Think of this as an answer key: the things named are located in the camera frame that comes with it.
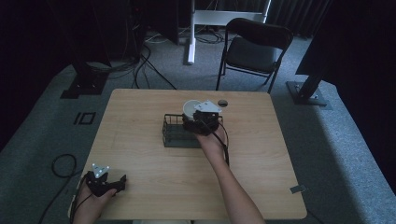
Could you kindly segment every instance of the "electric cable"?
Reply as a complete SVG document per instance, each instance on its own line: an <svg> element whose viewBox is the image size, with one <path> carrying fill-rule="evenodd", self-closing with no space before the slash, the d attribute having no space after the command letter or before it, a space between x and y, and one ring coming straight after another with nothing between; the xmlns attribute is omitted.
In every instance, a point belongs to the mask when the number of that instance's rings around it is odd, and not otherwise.
<svg viewBox="0 0 396 224"><path fill-rule="evenodd" d="M91 70L94 73L97 74L107 74L107 73L114 73L114 72L123 72L123 71L129 71L131 69L134 69L136 67L137 64L137 59L131 59L129 62L127 63L123 63L121 65L115 66L115 67L96 67L93 65L89 65L89 67L91 68Z"/></svg>
<svg viewBox="0 0 396 224"><path fill-rule="evenodd" d="M72 171L70 172L69 175L60 175L58 174L58 172L56 172L55 170L55 164L56 162L63 157L70 157L73 159L73 168ZM51 170L52 172L60 177L60 178L66 178L66 181L64 182L64 184L62 185L62 187L58 190L58 192L55 194L55 196L51 199L51 201L49 202L49 204L47 205L47 207L44 209L43 213L41 214L41 217L38 221L38 223L42 223L44 220L44 217L46 216L47 212L49 211L50 207L52 206L52 204L55 202L55 200L59 197L59 195L62 193L62 191L64 190L64 188L67 186L67 184L70 182L71 178L75 175L81 174L82 170L77 171L76 172L76 168L77 168L77 159L75 156L73 156L72 154L62 154L58 157L56 157L53 161L52 161L52 165L51 165Z"/></svg>
<svg viewBox="0 0 396 224"><path fill-rule="evenodd" d="M205 125L205 127L219 140L221 146L223 147L225 162L227 163L228 166L230 166L230 155L228 153L229 138L228 138L228 134L227 134L227 131L225 130L224 126L220 122L218 122L218 124L224 130L224 133L226 135L227 145L224 144L224 142L220 139L220 137L203 120L199 119L199 121L201 123L203 123Z"/></svg>
<svg viewBox="0 0 396 224"><path fill-rule="evenodd" d="M129 31L128 31L128 19L125 19L125 47L122 53L121 59L125 56L125 52L128 49Z"/></svg>
<svg viewBox="0 0 396 224"><path fill-rule="evenodd" d="M146 66L143 66L142 72L143 72L143 75L145 77L146 83L148 84L148 89L151 89L151 87L149 86L149 78L148 78L148 75L146 73Z"/></svg>
<svg viewBox="0 0 396 224"><path fill-rule="evenodd" d="M74 214L77 212L77 210L79 209L79 207L80 207L83 203L85 203L85 201L87 201L89 198L91 198L92 195L93 195L93 194L91 193L91 194L88 195L84 200L82 200L81 203L79 203L79 204L77 205L76 209L74 209Z"/></svg>
<svg viewBox="0 0 396 224"><path fill-rule="evenodd" d="M78 197L79 197L79 192L81 191L81 186L82 186L83 182L85 181L85 178L86 178L86 176L84 175L84 176L81 178L81 180L79 181L78 187L77 187L77 190L76 190L75 197L74 197L73 202L72 202L72 205L71 205L71 207L70 207L70 215L69 215L69 222L70 222L70 224L73 224L74 216L75 216L75 214L76 214L77 209L82 205L82 203L84 203L86 200L88 200L88 199L92 196L92 194L90 194L90 196L88 196L88 197L87 197L86 199L84 199L79 205L77 205Z"/></svg>
<svg viewBox="0 0 396 224"><path fill-rule="evenodd" d="M238 11L238 5L239 5L238 0L233 1L233 5L235 6L235 11Z"/></svg>
<svg viewBox="0 0 396 224"><path fill-rule="evenodd" d="M140 56L143 58L143 62L137 67L137 69L134 72L134 82L132 83L132 88L134 87L134 84L136 85L136 87L138 89L140 89L139 84L137 83L137 75L140 71L140 69L142 69L143 66L146 66L148 63L148 66L154 70L158 76L160 76L166 83L168 83L174 90L176 90L177 88L163 75L160 73L160 71L157 70L157 68L155 68L155 66L149 61L149 57L151 56L151 50L148 46L144 45L144 47L148 50L148 56L145 57L143 54L141 54Z"/></svg>
<svg viewBox="0 0 396 224"><path fill-rule="evenodd" d="M216 4L214 5L213 9L210 9L210 11L215 11L218 8L219 0L210 1L210 3L207 5L207 7L204 10L205 11L209 11L209 8L213 5L213 3L215 1L216 1ZM178 33L178 36L179 37L190 37L190 34L183 34L189 28L191 28L191 27L188 26L188 27L184 28L181 32ZM203 28L201 28L200 30L196 31L195 35L207 35L205 33L201 34L201 32L205 28L207 29L206 25ZM222 35L220 33L218 33L218 32L212 32L212 33L209 33L209 34L210 35L214 35L217 38L217 40L211 41L211 40L208 40L208 39L205 39L205 38L202 38L202 37L195 37L195 39L197 41L199 41L199 42L208 43L208 44L218 44L218 43L221 43L222 40L224 39L222 37ZM151 41L152 39L154 39L156 37L161 37L161 38L163 38L163 40L161 40L161 41ZM153 36L149 36L148 39L145 40L146 43L150 43L150 44L161 44L161 43L164 43L166 41L168 41L168 39L166 37L162 36L161 34L156 34L156 35L153 35Z"/></svg>
<svg viewBox="0 0 396 224"><path fill-rule="evenodd" d="M308 211L308 213L309 213L312 217L314 217L314 218L317 220L317 222L319 222L320 224L324 224L324 222L323 222L322 220L320 220L320 218L318 218L317 216L315 216L315 214L313 214L309 209L306 209L306 211Z"/></svg>
<svg viewBox="0 0 396 224"><path fill-rule="evenodd" d="M211 36L214 36L216 39L215 40L210 40L208 38L201 37L202 35L211 35ZM183 35L180 35L180 37L189 38L190 34L189 33L185 33ZM204 26L199 31L195 32L195 39L197 41L199 41L201 43L205 43L205 44L219 44L219 43L224 42L224 36L221 33L215 32L215 31L212 31L212 30L207 30L207 26Z"/></svg>
<svg viewBox="0 0 396 224"><path fill-rule="evenodd" d="M115 79L118 79L118 78L126 77L126 76L128 76L129 74L131 74L133 72L134 72L134 68L131 69L130 71L126 72L123 75L119 75L118 77L109 77L107 80L115 80Z"/></svg>

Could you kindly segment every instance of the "small black object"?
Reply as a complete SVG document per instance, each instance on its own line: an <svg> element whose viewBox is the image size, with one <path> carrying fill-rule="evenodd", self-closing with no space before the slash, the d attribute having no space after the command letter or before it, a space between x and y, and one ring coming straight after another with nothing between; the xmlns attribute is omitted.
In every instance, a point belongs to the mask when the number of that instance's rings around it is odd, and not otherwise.
<svg viewBox="0 0 396 224"><path fill-rule="evenodd" d="M219 127L219 113L195 111L194 120L183 114L183 128L191 133L208 136Z"/></svg>
<svg viewBox="0 0 396 224"><path fill-rule="evenodd" d="M226 100L219 100L218 105L221 107L226 107L228 105L228 102Z"/></svg>
<svg viewBox="0 0 396 224"><path fill-rule="evenodd" d="M297 185L290 188L291 193L304 192L306 190L308 190L308 188L305 185Z"/></svg>
<svg viewBox="0 0 396 224"><path fill-rule="evenodd" d="M124 175L120 181L113 183L106 182L107 175L108 173L105 173L99 178L96 178L92 171L89 171L87 174L85 174L87 186L95 196L100 197L110 189L116 189L117 192L125 190L126 175Z"/></svg>

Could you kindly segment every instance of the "black chair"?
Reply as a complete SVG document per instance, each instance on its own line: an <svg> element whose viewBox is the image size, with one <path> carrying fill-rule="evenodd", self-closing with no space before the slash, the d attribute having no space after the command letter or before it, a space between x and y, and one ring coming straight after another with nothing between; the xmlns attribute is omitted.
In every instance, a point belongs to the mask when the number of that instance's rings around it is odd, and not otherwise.
<svg viewBox="0 0 396 224"><path fill-rule="evenodd" d="M231 41L228 48L229 33L237 36ZM268 80L273 77L268 88L268 93L270 93L283 55L285 55L292 39L293 34L286 27L243 18L236 18L228 22L216 91L219 90L220 78L225 76L225 70L232 69L266 77L263 85L266 85Z"/></svg>

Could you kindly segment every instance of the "metal mesh basket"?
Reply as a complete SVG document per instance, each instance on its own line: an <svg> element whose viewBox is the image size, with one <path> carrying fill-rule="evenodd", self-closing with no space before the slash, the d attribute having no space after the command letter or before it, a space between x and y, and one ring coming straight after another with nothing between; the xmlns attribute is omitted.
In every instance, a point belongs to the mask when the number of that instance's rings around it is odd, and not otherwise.
<svg viewBox="0 0 396 224"><path fill-rule="evenodd" d="M183 128L183 116L165 114L163 117L163 145L165 147L201 147L193 133Z"/></svg>

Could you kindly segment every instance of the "chair backrest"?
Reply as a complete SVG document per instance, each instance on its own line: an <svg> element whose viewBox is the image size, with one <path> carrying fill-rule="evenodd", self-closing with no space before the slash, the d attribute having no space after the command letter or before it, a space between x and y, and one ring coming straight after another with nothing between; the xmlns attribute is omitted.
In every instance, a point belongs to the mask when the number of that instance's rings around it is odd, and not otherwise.
<svg viewBox="0 0 396 224"><path fill-rule="evenodd" d="M244 37L258 45L286 50L293 39L293 33L286 27L235 18L227 23L226 31Z"/></svg>

